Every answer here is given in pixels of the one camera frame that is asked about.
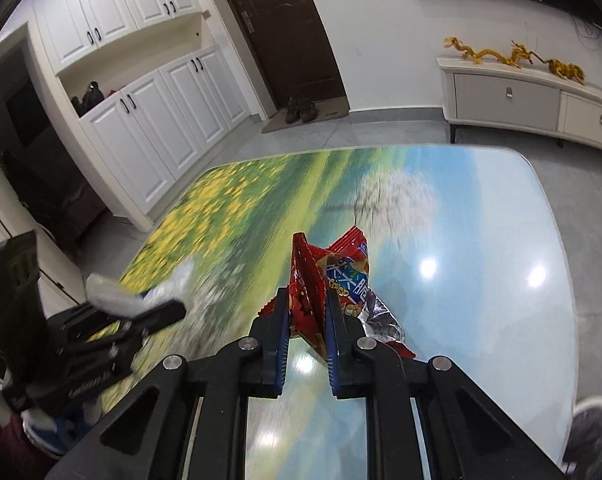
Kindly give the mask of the left blue white gloved hand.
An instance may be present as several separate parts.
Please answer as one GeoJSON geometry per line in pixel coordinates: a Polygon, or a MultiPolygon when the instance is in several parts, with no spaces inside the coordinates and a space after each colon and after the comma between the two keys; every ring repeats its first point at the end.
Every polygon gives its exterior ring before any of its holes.
{"type": "Polygon", "coordinates": [[[55,418],[32,408],[20,414],[22,429],[29,441],[53,457],[66,455],[97,424],[103,415],[100,398],[86,401],[79,414],[71,418],[55,418]]]}

